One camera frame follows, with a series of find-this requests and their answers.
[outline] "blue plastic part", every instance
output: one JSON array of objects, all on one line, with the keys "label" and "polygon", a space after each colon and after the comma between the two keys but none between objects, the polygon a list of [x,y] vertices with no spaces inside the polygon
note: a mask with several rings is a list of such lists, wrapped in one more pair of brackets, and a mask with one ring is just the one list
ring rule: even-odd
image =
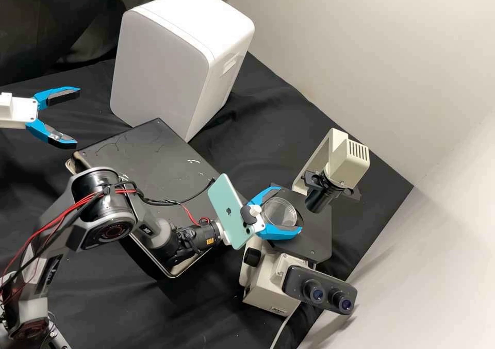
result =
[{"label": "blue plastic part", "polygon": [[48,143],[48,137],[50,136],[50,132],[46,129],[45,124],[40,120],[35,120],[34,122],[27,123],[26,130],[28,130],[38,139]]},{"label": "blue plastic part", "polygon": [[290,229],[280,229],[273,224],[265,224],[265,228],[256,235],[266,240],[288,240],[301,233],[302,227],[291,227]]},{"label": "blue plastic part", "polygon": [[72,137],[61,134],[52,127],[47,127],[47,125],[40,120],[26,123],[26,130],[38,139],[58,148],[73,148],[77,145],[77,141]]},{"label": "blue plastic part", "polygon": [[51,94],[54,94],[54,93],[57,93],[57,92],[61,92],[61,91],[65,91],[65,90],[80,91],[81,89],[80,88],[75,88],[75,87],[72,87],[72,86],[62,86],[60,88],[48,89],[48,90],[40,91],[40,92],[34,94],[34,96],[33,96],[38,101],[38,110],[42,110],[42,109],[48,108],[48,105],[46,103],[46,100],[48,99],[48,97]]},{"label": "blue plastic part", "polygon": [[[255,195],[247,204],[261,206],[263,203],[263,198],[268,193],[274,190],[279,191],[280,189],[280,187],[268,187]],[[265,228],[256,233],[256,235],[259,238],[266,240],[289,240],[301,233],[301,230],[303,230],[302,227],[277,227],[273,224],[267,223],[265,224]]]},{"label": "blue plastic part", "polygon": [[273,190],[279,191],[280,187],[268,187],[262,190],[261,192],[256,194],[247,204],[261,206],[261,204],[263,203],[263,197],[265,197],[268,193],[270,193]]}]

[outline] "black cloth backdrop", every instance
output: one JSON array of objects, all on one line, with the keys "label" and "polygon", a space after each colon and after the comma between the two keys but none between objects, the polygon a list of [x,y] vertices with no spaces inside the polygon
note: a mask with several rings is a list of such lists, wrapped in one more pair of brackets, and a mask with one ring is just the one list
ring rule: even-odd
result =
[{"label": "black cloth backdrop", "polygon": [[0,86],[39,77],[58,59],[103,56],[117,44],[124,3],[147,1],[0,0]]},{"label": "black cloth backdrop", "polygon": [[[112,74],[113,61],[105,61],[0,91],[27,97],[81,87],[80,99],[48,108],[40,118],[84,147],[128,129],[110,111]],[[289,186],[331,127],[337,125],[248,54],[227,104],[190,144],[250,198],[271,182]],[[24,130],[0,130],[0,267],[65,188],[70,153]],[[319,269],[339,278],[350,274],[412,188],[376,155],[370,158],[359,184],[361,202],[339,198],[333,206],[334,252]],[[155,282],[118,243],[70,254],[52,284],[49,308],[75,349],[269,347],[283,319],[242,303],[241,258],[242,252],[223,247],[180,278]],[[301,305],[277,347],[297,347],[319,313]]]}]

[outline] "scratched metal tray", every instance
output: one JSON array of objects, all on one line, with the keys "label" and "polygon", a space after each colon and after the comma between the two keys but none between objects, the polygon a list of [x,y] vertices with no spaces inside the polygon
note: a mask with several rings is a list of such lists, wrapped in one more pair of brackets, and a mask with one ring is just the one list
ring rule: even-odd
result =
[{"label": "scratched metal tray", "polygon": [[[161,119],[146,122],[76,151],[66,166],[72,173],[108,166],[134,180],[148,198],[177,201],[198,193],[211,178],[219,176],[206,160]],[[197,219],[217,217],[206,192],[188,201],[187,207]],[[167,219],[178,228],[191,225],[180,206],[149,206],[149,209],[157,218]],[[199,259],[193,257],[168,269],[152,250],[148,250],[133,235],[130,238],[135,244],[122,242],[124,248],[156,279],[160,275],[177,277]]]}]

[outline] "microscope focus knob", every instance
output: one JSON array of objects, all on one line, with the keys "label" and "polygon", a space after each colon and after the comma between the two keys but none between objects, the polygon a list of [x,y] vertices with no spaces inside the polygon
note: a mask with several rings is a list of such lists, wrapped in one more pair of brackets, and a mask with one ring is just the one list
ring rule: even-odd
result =
[{"label": "microscope focus knob", "polygon": [[260,260],[261,251],[256,248],[248,247],[246,253],[244,254],[244,262],[251,267],[257,267]]}]

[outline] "red wire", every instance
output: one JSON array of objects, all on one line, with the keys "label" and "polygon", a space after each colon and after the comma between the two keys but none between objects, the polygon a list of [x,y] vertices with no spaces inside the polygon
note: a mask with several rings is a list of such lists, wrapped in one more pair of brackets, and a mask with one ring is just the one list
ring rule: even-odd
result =
[{"label": "red wire", "polygon": [[[121,193],[136,193],[137,191],[135,189],[130,189],[130,190],[127,190],[127,189],[117,189],[115,191],[116,193],[118,194],[121,194]],[[84,198],[81,198],[79,201],[77,201],[75,204],[73,204],[72,206],[70,206],[68,209],[66,209],[64,212],[62,212],[59,216],[57,216],[55,219],[53,219],[51,222],[49,222],[48,224],[46,224],[45,226],[43,226],[41,229],[37,230],[36,232],[34,232],[27,240],[26,242],[24,242],[24,245],[17,251],[17,253],[15,254],[15,256],[12,258],[12,260],[10,260],[10,262],[7,264],[7,266],[5,267],[4,269],[4,272],[2,274],[2,278],[0,279],[0,289],[1,289],[1,286],[3,284],[3,278],[5,276],[5,274],[7,273],[7,270],[12,266],[12,264],[17,260],[17,258],[22,254],[22,252],[24,251],[24,249],[26,249],[26,247],[28,246],[28,244],[39,234],[43,233],[44,231],[46,231],[47,229],[50,229],[52,226],[54,226],[57,221],[58,221],[58,225],[56,227],[56,229],[50,234],[50,236],[45,240],[45,243],[43,244],[43,247],[46,245],[46,243],[48,242],[48,240],[52,237],[52,235],[57,231],[57,229],[60,227],[60,225],[62,224],[63,222],[63,219],[67,216],[67,214],[69,214],[70,212],[74,211],[76,208],[82,206],[83,204],[87,203],[90,199],[93,198],[93,196],[96,194],[97,192],[93,192],[93,193],[90,193],[88,194],[87,196],[85,196]]]},{"label": "red wire", "polygon": [[[115,193],[118,193],[118,194],[124,194],[124,193],[136,193],[137,190],[136,189],[117,189],[115,190]],[[48,241],[50,240],[50,238],[53,236],[53,234],[55,234],[57,232],[57,230],[59,229],[59,227],[62,225],[63,223],[63,220],[65,219],[65,217],[72,211],[74,211],[76,208],[84,205],[85,203],[89,202],[96,194],[97,192],[94,192],[94,193],[90,193],[88,194],[87,196],[85,196],[84,198],[81,198],[79,201],[77,201],[75,204],[73,204],[72,206],[70,206],[68,209],[66,209],[65,211],[63,211],[59,216],[57,216],[55,219],[53,219],[52,221],[50,221],[48,224],[46,224],[45,226],[43,226],[42,228],[38,229],[36,232],[34,232],[27,240],[26,242],[24,242],[24,245],[17,251],[17,253],[15,254],[15,256],[12,258],[12,260],[10,260],[10,262],[8,263],[8,265],[5,267],[4,269],[4,272],[2,274],[2,277],[0,279],[0,292],[1,292],[1,288],[2,288],[2,285],[3,285],[3,279],[4,279],[4,276],[5,274],[7,273],[7,270],[12,266],[12,264],[17,260],[17,258],[23,253],[24,249],[26,249],[26,247],[28,246],[28,244],[39,234],[43,233],[44,231],[52,228],[55,224],[57,224],[57,226],[54,228],[54,230],[50,233],[50,235],[46,238],[45,242],[43,243],[43,247],[45,247],[45,245],[48,243]],[[186,213],[188,214],[189,216],[189,219],[191,219],[191,221],[198,225],[199,224],[194,221],[194,219],[192,218],[192,215],[191,213],[189,212],[189,210],[187,208],[185,208],[185,206],[183,206],[183,208],[185,209]],[[14,298],[17,294],[19,294],[23,289],[24,287],[26,287],[26,285],[31,282],[31,280],[34,278],[34,276],[36,275],[36,271],[38,269],[38,263],[40,261],[40,258],[38,258],[38,260],[36,261],[36,266],[35,266],[35,270],[34,270],[34,273],[33,275],[31,276],[31,278],[25,282],[22,287],[20,287],[20,289],[18,289],[14,294],[10,295],[4,302],[2,302],[2,304],[6,304],[8,303],[10,300],[12,300],[12,298]]]}]

